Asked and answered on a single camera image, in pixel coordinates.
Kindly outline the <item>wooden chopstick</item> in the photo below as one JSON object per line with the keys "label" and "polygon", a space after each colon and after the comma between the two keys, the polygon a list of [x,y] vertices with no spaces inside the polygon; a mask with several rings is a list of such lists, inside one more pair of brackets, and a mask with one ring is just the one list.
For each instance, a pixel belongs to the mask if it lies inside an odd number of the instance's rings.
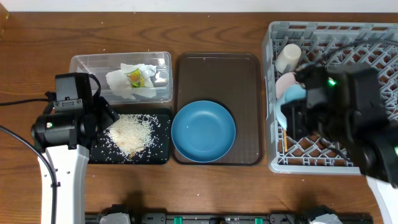
{"label": "wooden chopstick", "polygon": [[287,146],[287,132],[285,129],[283,129],[283,143],[284,143],[284,152],[286,153],[289,148]]}

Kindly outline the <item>light blue bowl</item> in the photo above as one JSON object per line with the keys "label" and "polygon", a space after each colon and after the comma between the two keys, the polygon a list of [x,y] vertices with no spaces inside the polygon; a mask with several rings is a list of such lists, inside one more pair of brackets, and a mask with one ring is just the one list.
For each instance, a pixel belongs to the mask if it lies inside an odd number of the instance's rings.
{"label": "light blue bowl", "polygon": [[275,117],[284,130],[287,129],[287,118],[282,113],[281,106],[286,103],[290,103],[291,101],[305,99],[306,94],[307,91],[305,89],[303,89],[299,84],[294,84],[289,86],[276,101],[274,106]]}

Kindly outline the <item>pile of white rice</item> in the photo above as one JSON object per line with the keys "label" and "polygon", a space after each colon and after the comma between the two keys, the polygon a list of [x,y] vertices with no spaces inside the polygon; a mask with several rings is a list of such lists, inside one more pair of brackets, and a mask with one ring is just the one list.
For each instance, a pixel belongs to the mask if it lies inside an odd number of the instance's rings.
{"label": "pile of white rice", "polygon": [[155,132],[161,127],[158,117],[149,114],[121,114],[119,119],[106,128],[95,148],[105,156],[106,162],[115,162],[111,156],[119,157],[123,162],[136,162],[138,159],[150,159],[158,155],[159,135]]}

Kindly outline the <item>pink bowl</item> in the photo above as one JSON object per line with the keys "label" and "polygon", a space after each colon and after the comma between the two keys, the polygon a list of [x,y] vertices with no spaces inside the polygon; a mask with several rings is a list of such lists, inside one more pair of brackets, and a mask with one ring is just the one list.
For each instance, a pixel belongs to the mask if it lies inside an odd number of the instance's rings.
{"label": "pink bowl", "polygon": [[288,72],[280,76],[275,82],[276,98],[279,99],[285,90],[297,83],[294,72]]}

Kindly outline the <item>green snack wrapper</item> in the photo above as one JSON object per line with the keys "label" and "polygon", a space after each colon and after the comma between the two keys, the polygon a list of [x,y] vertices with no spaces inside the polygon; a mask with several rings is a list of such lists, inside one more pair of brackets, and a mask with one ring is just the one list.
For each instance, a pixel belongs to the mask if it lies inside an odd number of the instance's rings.
{"label": "green snack wrapper", "polygon": [[126,76],[133,88],[140,88],[145,86],[144,77],[141,75],[141,72],[138,68],[132,72],[126,73]]}

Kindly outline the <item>white napkin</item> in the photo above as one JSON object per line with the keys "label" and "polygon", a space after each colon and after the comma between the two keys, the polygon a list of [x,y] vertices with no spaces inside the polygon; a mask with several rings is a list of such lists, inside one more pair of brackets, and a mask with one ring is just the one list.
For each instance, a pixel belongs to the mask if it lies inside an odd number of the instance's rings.
{"label": "white napkin", "polygon": [[[126,73],[139,69],[141,75],[144,77],[145,86],[140,88],[133,88],[126,76]],[[136,95],[145,98],[153,98],[156,95],[154,84],[151,80],[156,74],[155,65],[146,65],[143,63],[136,65],[129,65],[122,63],[119,70],[108,72],[106,74],[106,81],[112,93],[116,96],[121,96],[124,99],[135,100]]]}

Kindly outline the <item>cream plastic cup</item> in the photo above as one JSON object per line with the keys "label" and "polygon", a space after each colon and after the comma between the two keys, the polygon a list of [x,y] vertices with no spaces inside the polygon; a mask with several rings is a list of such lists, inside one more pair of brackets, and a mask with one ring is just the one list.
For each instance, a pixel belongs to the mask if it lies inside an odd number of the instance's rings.
{"label": "cream plastic cup", "polygon": [[296,44],[286,45],[275,60],[276,70],[280,73],[293,72],[301,58],[302,50]]}

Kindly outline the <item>dark blue plate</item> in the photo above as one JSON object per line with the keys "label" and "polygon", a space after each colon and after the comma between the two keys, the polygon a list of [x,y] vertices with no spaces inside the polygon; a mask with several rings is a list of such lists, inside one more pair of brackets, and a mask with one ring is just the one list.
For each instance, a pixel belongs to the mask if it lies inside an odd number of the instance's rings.
{"label": "dark blue plate", "polygon": [[172,142],[186,159],[209,163],[225,156],[236,139],[231,113],[214,101],[194,101],[178,111],[171,127]]}

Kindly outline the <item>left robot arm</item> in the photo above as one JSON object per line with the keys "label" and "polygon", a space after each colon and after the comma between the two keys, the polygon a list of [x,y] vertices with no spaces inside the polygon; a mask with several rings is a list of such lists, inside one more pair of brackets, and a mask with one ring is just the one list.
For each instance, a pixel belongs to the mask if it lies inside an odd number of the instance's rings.
{"label": "left robot arm", "polygon": [[41,222],[85,222],[85,175],[98,134],[119,115],[102,97],[49,104],[32,126],[42,180]]}

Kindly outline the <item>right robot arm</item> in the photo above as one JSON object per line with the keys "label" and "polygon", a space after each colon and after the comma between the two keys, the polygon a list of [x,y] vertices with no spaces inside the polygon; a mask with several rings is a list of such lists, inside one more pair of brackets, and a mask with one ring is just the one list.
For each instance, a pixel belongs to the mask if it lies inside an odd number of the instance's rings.
{"label": "right robot arm", "polygon": [[366,176],[384,223],[397,223],[397,125],[387,117],[378,71],[365,64],[307,65],[294,76],[301,92],[280,107],[287,135],[317,134],[342,144]]}

